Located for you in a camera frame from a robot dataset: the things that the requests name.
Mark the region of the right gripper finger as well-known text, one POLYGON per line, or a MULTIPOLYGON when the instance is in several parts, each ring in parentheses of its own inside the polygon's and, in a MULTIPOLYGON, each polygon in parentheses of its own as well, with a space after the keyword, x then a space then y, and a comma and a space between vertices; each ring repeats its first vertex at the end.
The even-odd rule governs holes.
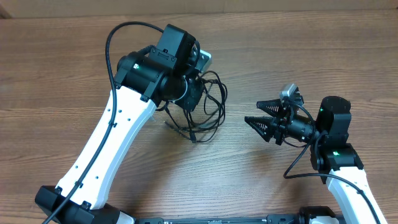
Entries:
POLYGON ((275 133, 275 118, 261 116, 261 117, 254 117, 254 116, 246 116, 244 121, 250 125, 263 140, 269 142, 271 138, 274 136, 275 133))
POLYGON ((272 117, 282 116, 285 113, 285 109, 282 106, 280 100, 266 100, 258 101, 256 107, 272 117))

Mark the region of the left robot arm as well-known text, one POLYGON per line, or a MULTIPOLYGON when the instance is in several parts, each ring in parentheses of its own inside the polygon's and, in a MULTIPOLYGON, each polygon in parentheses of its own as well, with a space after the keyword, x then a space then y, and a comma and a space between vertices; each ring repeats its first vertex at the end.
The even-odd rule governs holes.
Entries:
POLYGON ((186 112, 198 104, 203 86, 196 76, 211 57, 187 31, 167 25, 157 45, 122 57, 109 70, 111 92, 103 115, 70 170, 57 185, 35 196, 48 222, 135 223, 107 203, 114 177, 140 129, 161 102, 186 112))

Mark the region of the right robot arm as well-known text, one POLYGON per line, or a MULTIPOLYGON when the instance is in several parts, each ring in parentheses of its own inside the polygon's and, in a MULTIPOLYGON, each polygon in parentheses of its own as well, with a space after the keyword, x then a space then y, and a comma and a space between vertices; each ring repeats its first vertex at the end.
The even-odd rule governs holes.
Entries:
POLYGON ((266 116, 247 116, 245 122, 265 141, 281 145, 286 138, 303 142, 310 151, 313 177, 321 178, 334 196, 346 223, 385 223, 369 187, 358 153, 348 143, 351 103, 339 96, 322 100, 313 118, 303 106, 301 96, 257 102, 266 116))

